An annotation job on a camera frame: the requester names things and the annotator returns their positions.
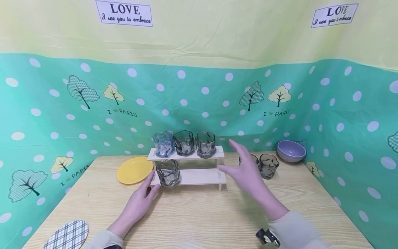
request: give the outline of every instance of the wooden tabletop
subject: wooden tabletop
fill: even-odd
[[[86,243],[106,229],[140,185],[126,186],[116,180],[118,167],[131,157],[98,157],[24,248],[42,248],[55,230],[75,219],[86,220],[90,226]],[[204,167],[204,162],[181,162],[180,167]],[[238,155],[226,153],[224,162],[237,166]],[[287,208],[309,219],[327,245],[373,248],[302,163],[279,162],[274,178],[265,180],[267,186]],[[153,208],[126,236],[126,249],[261,248],[255,234],[267,228],[267,219],[229,176],[227,189],[221,192],[217,185],[205,185],[177,186],[159,193]]]

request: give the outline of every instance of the purple bowl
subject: purple bowl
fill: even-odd
[[[279,141],[277,153],[283,160],[289,163],[299,162],[307,154],[305,148],[301,144],[290,140]]]

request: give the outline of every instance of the teal wall backdrop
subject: teal wall backdrop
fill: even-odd
[[[212,69],[0,55],[0,247],[21,248],[90,163],[163,130],[231,151],[300,141],[307,167],[376,248],[398,230],[398,74],[343,60]]]

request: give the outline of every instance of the yellow tree print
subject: yellow tree print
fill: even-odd
[[[123,96],[111,84],[109,84],[105,89],[103,96],[105,98],[115,100],[117,105],[119,105],[119,101],[124,101]]]
[[[321,175],[319,175],[318,168],[316,167],[315,162],[307,161],[307,162],[305,163],[305,166],[310,170],[310,172],[311,172],[314,176],[321,177]]]
[[[57,157],[55,159],[54,164],[51,167],[51,170],[50,170],[51,174],[60,172],[63,169],[66,172],[68,172],[68,169],[66,167],[68,167],[72,162],[73,162],[73,158],[71,158],[71,157]]]
[[[278,89],[269,94],[268,100],[278,102],[278,107],[281,102],[288,102],[292,96],[285,86],[280,86]]]

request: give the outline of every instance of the plaid placemat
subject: plaid placemat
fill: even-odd
[[[88,235],[88,223],[74,220],[55,231],[43,249],[79,249]]]

